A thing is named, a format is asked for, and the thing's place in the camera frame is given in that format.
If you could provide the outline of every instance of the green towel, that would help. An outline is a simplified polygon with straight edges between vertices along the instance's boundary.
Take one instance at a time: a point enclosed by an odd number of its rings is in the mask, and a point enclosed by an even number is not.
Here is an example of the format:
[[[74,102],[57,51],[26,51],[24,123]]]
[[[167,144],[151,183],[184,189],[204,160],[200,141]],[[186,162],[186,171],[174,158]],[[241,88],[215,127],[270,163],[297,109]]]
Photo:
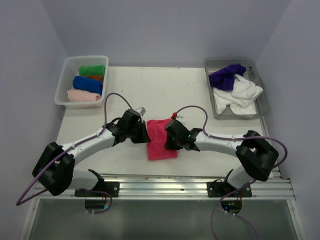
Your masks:
[[[99,75],[105,76],[105,66],[103,65],[85,65],[79,67],[80,76]]]

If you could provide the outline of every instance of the white plastic basket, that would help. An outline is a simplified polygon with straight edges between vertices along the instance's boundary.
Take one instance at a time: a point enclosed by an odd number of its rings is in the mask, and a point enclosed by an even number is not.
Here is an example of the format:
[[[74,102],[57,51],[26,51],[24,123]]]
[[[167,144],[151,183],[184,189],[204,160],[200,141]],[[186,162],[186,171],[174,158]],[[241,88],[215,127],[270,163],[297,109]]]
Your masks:
[[[106,83],[109,59],[107,56],[72,56],[68,57],[63,64],[58,86],[56,87],[54,102],[57,105],[64,105],[70,109],[100,108],[104,104],[106,95]],[[79,75],[79,67],[83,65],[104,65],[104,78],[102,96],[98,101],[70,102],[67,91],[73,88],[73,80]]]

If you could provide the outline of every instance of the pink towel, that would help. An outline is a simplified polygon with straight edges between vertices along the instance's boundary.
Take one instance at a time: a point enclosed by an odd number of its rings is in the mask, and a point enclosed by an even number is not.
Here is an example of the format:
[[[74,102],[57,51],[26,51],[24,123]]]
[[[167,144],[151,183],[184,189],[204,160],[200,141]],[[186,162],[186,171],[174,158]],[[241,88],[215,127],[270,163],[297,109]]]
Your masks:
[[[95,102],[101,99],[98,93],[83,91],[79,89],[71,89],[66,92],[70,102]]]
[[[175,159],[178,157],[177,150],[165,149],[167,141],[165,126],[170,121],[171,119],[168,118],[164,120],[149,120],[146,122],[146,130],[151,139],[151,142],[146,144],[148,159],[150,161]]]

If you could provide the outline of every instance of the gray plastic tray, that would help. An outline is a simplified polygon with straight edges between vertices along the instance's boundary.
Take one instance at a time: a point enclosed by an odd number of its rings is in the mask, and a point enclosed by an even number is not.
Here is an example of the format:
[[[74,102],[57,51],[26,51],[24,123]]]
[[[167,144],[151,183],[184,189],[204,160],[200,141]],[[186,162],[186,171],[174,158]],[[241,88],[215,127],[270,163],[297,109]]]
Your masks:
[[[235,115],[229,106],[221,113],[217,114],[216,111],[216,102],[214,97],[213,87],[210,86],[209,75],[227,67],[231,64],[241,64],[246,67],[246,72],[244,77],[250,81],[253,81],[257,86],[260,86],[264,89],[263,83],[260,80],[258,71],[254,61],[249,57],[209,57],[204,60],[204,68],[206,73],[206,80],[209,88],[210,101],[212,105],[213,116],[216,119],[221,120],[250,120],[257,119],[262,116],[265,116],[270,113],[270,106],[265,91],[263,91],[259,97],[254,101],[256,114],[254,115]]]

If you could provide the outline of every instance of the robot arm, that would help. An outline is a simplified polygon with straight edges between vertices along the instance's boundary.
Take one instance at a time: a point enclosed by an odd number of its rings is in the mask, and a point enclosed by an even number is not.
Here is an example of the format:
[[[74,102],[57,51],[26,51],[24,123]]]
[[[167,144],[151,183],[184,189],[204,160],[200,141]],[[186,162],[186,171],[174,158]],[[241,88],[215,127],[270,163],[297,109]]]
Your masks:
[[[142,120],[145,112],[143,107],[136,110],[129,109],[122,117],[114,119],[98,131],[78,141],[64,145],[58,145],[56,142],[48,144],[32,175],[36,177],[56,156],[71,148],[40,176],[39,182],[53,196],[63,193],[68,188],[105,191],[103,178],[98,173],[91,169],[76,170],[74,167],[87,157],[103,149],[114,147],[126,139],[131,139],[134,144],[150,142],[146,123]]]
[[[235,170],[231,170],[224,180],[229,189],[242,187],[253,179],[267,181],[275,165],[279,153],[265,139],[250,139],[242,142],[233,139],[259,136],[255,131],[243,135],[215,134],[220,140],[208,137],[201,128],[188,130],[181,122],[172,119],[164,128],[167,131],[165,147],[172,150],[214,151],[229,154],[241,162]]]

